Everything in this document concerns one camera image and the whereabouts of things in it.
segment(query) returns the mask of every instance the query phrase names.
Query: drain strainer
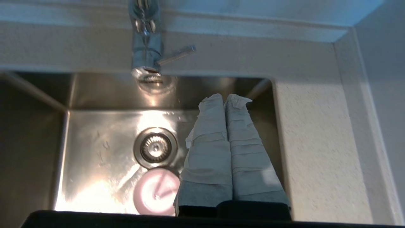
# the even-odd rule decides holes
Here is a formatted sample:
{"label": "drain strainer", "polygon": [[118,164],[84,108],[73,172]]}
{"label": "drain strainer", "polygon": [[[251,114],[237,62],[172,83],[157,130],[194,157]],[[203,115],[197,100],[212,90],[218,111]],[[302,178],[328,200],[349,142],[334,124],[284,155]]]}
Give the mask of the drain strainer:
{"label": "drain strainer", "polygon": [[177,152],[177,142],[173,134],[164,128],[148,128],[135,140],[134,155],[145,168],[169,165]]}

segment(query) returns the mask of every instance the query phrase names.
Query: sink basin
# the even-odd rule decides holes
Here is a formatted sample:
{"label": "sink basin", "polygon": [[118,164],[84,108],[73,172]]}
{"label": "sink basin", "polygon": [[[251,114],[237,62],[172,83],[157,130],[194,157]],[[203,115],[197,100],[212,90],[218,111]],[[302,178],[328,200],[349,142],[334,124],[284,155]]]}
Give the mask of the sink basin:
{"label": "sink basin", "polygon": [[[198,104],[215,93],[254,100],[247,108],[284,183],[270,80],[164,76],[155,84],[130,74],[14,75],[66,111],[2,80],[3,223],[18,225],[39,209],[137,214],[137,181],[157,166],[181,172]],[[159,137],[148,141],[153,129]],[[160,150],[162,160],[150,162],[148,153]]]}

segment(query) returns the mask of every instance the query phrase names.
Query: chrome faucet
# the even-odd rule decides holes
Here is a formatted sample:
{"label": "chrome faucet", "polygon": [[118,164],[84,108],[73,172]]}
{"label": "chrome faucet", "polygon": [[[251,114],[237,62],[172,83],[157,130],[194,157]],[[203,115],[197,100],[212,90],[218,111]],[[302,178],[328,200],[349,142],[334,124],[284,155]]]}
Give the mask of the chrome faucet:
{"label": "chrome faucet", "polygon": [[161,82],[160,67],[195,52],[194,46],[163,58],[159,0],[129,0],[133,28],[132,75],[139,82]]}

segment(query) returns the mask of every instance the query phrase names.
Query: countertop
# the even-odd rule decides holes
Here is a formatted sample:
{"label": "countertop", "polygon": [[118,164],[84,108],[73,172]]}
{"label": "countertop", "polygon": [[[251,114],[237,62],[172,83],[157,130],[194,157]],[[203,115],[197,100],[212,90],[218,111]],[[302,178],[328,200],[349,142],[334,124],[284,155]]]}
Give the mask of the countertop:
{"label": "countertop", "polygon": [[[0,22],[0,68],[129,72],[131,31]],[[286,192],[296,221],[373,223],[331,43],[164,34],[166,51],[198,53],[165,74],[266,77],[274,82]]]}

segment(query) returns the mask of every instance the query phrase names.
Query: kitchen sink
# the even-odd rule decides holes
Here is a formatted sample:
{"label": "kitchen sink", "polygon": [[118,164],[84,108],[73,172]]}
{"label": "kitchen sink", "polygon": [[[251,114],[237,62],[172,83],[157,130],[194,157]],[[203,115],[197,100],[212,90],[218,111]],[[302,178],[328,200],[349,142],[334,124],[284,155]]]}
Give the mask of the kitchen sink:
{"label": "kitchen sink", "polygon": [[[2,75],[1,91],[0,220],[7,227],[40,209],[138,214],[137,181],[154,167],[181,172],[198,104],[215,93],[253,100],[247,108],[284,183],[268,79],[164,76],[157,84],[129,73],[17,72]],[[151,161],[151,148],[164,149],[164,159]]]}

